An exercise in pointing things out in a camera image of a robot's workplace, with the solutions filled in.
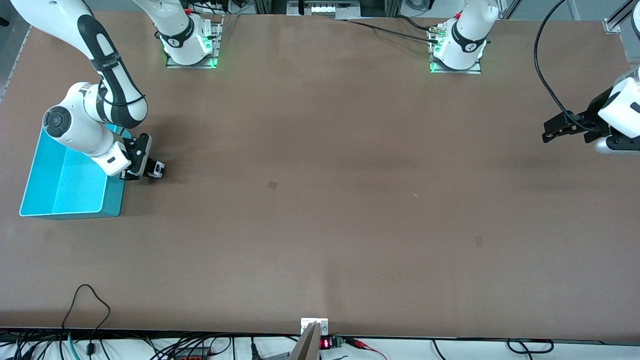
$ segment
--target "blue tray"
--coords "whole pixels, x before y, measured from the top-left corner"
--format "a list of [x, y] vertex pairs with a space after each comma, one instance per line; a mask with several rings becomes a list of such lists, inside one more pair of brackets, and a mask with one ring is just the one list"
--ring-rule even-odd
[[[125, 131], [124, 137], [130, 137]], [[52, 220], [117, 217], [124, 180], [40, 131], [20, 216]]]

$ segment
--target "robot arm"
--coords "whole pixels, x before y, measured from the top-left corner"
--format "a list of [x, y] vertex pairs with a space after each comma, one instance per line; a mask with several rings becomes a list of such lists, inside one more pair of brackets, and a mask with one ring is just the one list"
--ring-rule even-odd
[[187, 15], [180, 0], [133, 0], [154, 22], [164, 51], [180, 65], [192, 65], [213, 52], [211, 20]]
[[[640, 4], [631, 24], [640, 40]], [[545, 143], [562, 135], [586, 132], [584, 141], [594, 143], [600, 154], [640, 154], [640, 67], [618, 78], [611, 88], [591, 101], [586, 111], [567, 119], [556, 115], [545, 122]]]
[[445, 31], [436, 36], [441, 46], [433, 56], [454, 70], [469, 69], [482, 56], [486, 37], [498, 15], [495, 0], [466, 0], [459, 15], [438, 25]]
[[83, 0], [12, 0], [32, 26], [80, 50], [100, 76], [99, 84], [76, 83], [67, 96], [49, 108], [42, 127], [54, 140], [80, 151], [109, 176], [125, 179], [162, 177], [164, 164], [148, 157], [152, 139], [142, 134], [127, 139], [106, 124], [123, 129], [147, 116], [147, 102], [131, 79], [109, 34]]

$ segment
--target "power cable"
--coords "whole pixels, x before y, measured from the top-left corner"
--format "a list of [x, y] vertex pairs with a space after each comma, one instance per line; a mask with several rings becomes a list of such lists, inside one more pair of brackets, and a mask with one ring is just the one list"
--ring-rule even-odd
[[540, 81], [542, 82], [542, 85], [545, 87], [545, 89], [547, 89], [547, 91], [549, 92], [549, 95], [551, 95], [551, 98], [556, 102], [556, 104], [558, 105], [560, 110], [562, 110], [562, 112], [564, 113], [564, 116], [567, 119], [571, 120], [571, 122], [573, 122], [577, 127], [581, 128], [583, 130], [599, 132], [596, 129], [591, 129], [589, 127], [586, 127], [586, 126], [580, 124], [578, 122], [578, 120], [576, 120], [573, 117], [573, 114], [571, 114], [564, 107], [564, 105], [560, 102], [560, 99], [558, 99], [558, 96], [556, 96], [556, 93], [554, 93], [554, 91], [551, 89], [551, 87], [547, 83], [547, 80], [545, 80], [545, 77], [542, 76], [542, 71], [540, 71], [540, 65], [538, 64], [538, 43], [540, 42], [540, 35], [542, 35], [542, 30], [545, 28], [545, 25], [547, 25], [547, 21], [549, 21], [549, 18], [551, 18], [551, 15], [553, 15], [554, 12], [556, 11], [556, 9], [558, 9], [560, 7], [560, 5], [562, 5], [565, 1], [566, 0], [558, 1], [558, 3], [551, 9], [551, 11], [549, 11], [549, 13], [545, 17], [545, 19], [542, 20], [542, 24], [540, 24], [540, 29], [538, 30], [538, 34], [536, 35], [536, 40], [533, 43], [533, 64], [536, 67], [536, 73], [538, 74], [538, 77], [540, 78]]
[[[518, 343], [523, 350], [516, 350], [511, 346], [511, 342], [515, 342]], [[556, 347], [554, 345], [554, 342], [549, 340], [548, 344], [551, 345], [548, 349], [545, 350], [529, 350], [529, 348], [527, 347], [527, 345], [525, 345], [524, 342], [522, 342], [522, 340], [518, 340], [518, 339], [507, 339], [507, 347], [509, 348], [509, 350], [511, 350], [512, 352], [516, 353], [516, 354], [520, 354], [520, 355], [527, 355], [529, 356], [529, 360], [533, 360], [533, 354], [548, 354], [551, 351], [554, 350], [554, 348]]]
[[[76, 288], [76, 292], [74, 293], [74, 298], [71, 300], [71, 306], [69, 306], [69, 310], [67, 310], [67, 313], [65, 314], [64, 319], [62, 319], [62, 324], [60, 325], [60, 327], [62, 328], [63, 331], [65, 330], [65, 324], [67, 323], [67, 319], [69, 318], [69, 314], [71, 313], [71, 310], [74, 308], [74, 304], [76, 303], [76, 298], [78, 296], [78, 292], [80, 291], [81, 288], [84, 288], [84, 287], [89, 288], [89, 290], [91, 290], [91, 292], [93, 293], [93, 296], [100, 303], [102, 303], [102, 305], [104, 305], [104, 307], [107, 308], [107, 315], [105, 315], [105, 317], [102, 319], [102, 321], [93, 329], [93, 331], [89, 335], [89, 345], [87, 345], [87, 350], [92, 349], [92, 351], [91, 352], [87, 351], [87, 353], [89, 355], [89, 360], [91, 360], [91, 356], [93, 355], [93, 349], [94, 349], [93, 342], [92, 342], [93, 341], [93, 335], [98, 330], [98, 328], [100, 326], [102, 326], [102, 324], [104, 324], [105, 321], [107, 321], [107, 319], [109, 318], [109, 315], [111, 315], [111, 307], [104, 300], [102, 300], [102, 298], [100, 298], [98, 296], [98, 294], [93, 289], [93, 286], [91, 286], [89, 284], [82, 284], [82, 285], [80, 285], [80, 286], [78, 286]], [[68, 338], [68, 341], [69, 341], [69, 347], [71, 349], [71, 354], [74, 356], [74, 358], [76, 358], [76, 360], [79, 360], [79, 358], [77, 357], [76, 350], [74, 348], [73, 341], [71, 341], [71, 332], [69, 332], [67, 334], [67, 338]], [[61, 360], [64, 360], [64, 357], [63, 357], [63, 354], [62, 354], [62, 333], [60, 334], [60, 357], [61, 357]]]
[[407, 22], [409, 22], [409, 24], [411, 24], [411, 26], [413, 26], [414, 28], [423, 30], [423, 31], [429, 31], [429, 28], [433, 28], [433, 26], [421, 26], [415, 23], [415, 21], [413, 21], [410, 17], [404, 16], [404, 15], [396, 15], [394, 16], [395, 19], [403, 19], [406, 20]]
[[107, 349], [104, 348], [104, 344], [102, 343], [102, 338], [98, 335], [98, 341], [100, 342], [100, 347], [102, 348], [102, 352], [104, 353], [104, 357], [107, 358], [107, 360], [111, 360], [111, 358], [109, 357], [109, 353], [107, 353]]
[[209, 344], [209, 351], [208, 353], [210, 353], [210, 356], [216, 356], [216, 355], [220, 355], [223, 352], [227, 351], [229, 349], [229, 347], [231, 347], [231, 337], [229, 336], [229, 343], [227, 344], [227, 347], [225, 347], [222, 351], [219, 352], [212, 352], [211, 351], [211, 347], [213, 346], [213, 342], [216, 341], [216, 339], [218, 338], [213, 338], [213, 340], [211, 340], [211, 344]]
[[398, 32], [398, 31], [393, 31], [393, 30], [389, 30], [389, 29], [380, 28], [380, 27], [375, 26], [375, 25], [365, 24], [364, 22], [357, 22], [357, 21], [350, 21], [350, 20], [340, 20], [340, 21], [344, 21], [344, 22], [347, 22], [347, 23], [349, 23], [349, 24], [358, 24], [358, 25], [366, 26], [366, 27], [368, 27], [368, 28], [372, 28], [372, 29], [375, 29], [375, 30], [380, 30], [380, 31], [384, 31], [384, 32], [386, 32], [386, 33], [390, 33], [390, 34], [393, 34], [393, 35], [397, 35], [397, 36], [399, 36], [399, 37], [412, 38], [412, 39], [415, 39], [415, 40], [420, 40], [420, 41], [430, 42], [430, 43], [432, 43], [432, 44], [437, 44], [437, 43], [438, 43], [438, 41], [437, 41], [437, 40], [435, 40], [435, 39], [415, 37], [415, 36], [413, 36], [413, 35], [400, 33], [400, 32]]
[[444, 355], [442, 355], [442, 353], [440, 352], [440, 349], [438, 348], [438, 343], [437, 343], [434, 339], [431, 339], [431, 341], [433, 341], [433, 347], [435, 347], [435, 348], [436, 348], [436, 352], [438, 353], [438, 356], [440, 356], [440, 358], [441, 358], [442, 360], [447, 360], [447, 359], [444, 357]]

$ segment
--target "cable connector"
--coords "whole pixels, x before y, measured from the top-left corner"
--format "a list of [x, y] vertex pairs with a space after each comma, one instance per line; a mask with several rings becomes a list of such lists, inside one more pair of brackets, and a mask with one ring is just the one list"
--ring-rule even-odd
[[352, 347], [359, 348], [360, 350], [368, 350], [369, 346], [363, 343], [360, 340], [356, 340], [354, 338], [343, 338], [346, 344], [351, 345]]
[[432, 34], [441, 34], [444, 35], [447, 33], [447, 29], [446, 28], [439, 28], [438, 26], [431, 26], [429, 28], [429, 32]]
[[251, 338], [251, 360], [262, 360], [260, 354], [258, 353], [258, 348], [253, 342], [253, 338]]
[[95, 354], [95, 344], [94, 343], [89, 343], [86, 345], [86, 354], [87, 355], [94, 355]]

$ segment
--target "tabletop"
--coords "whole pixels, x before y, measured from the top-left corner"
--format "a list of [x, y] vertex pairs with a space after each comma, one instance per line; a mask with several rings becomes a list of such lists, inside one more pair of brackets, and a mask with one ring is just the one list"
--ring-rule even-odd
[[[166, 69], [144, 13], [96, 16], [166, 177], [127, 183], [118, 218], [18, 216], [42, 114], [97, 80], [32, 30], [0, 103], [0, 326], [57, 327], [88, 282], [111, 328], [640, 339], [638, 158], [541, 141], [539, 22], [498, 21], [461, 75], [430, 74], [423, 42], [284, 15], [238, 19], [217, 69]], [[599, 22], [549, 23], [540, 64], [576, 112], [628, 70]]]

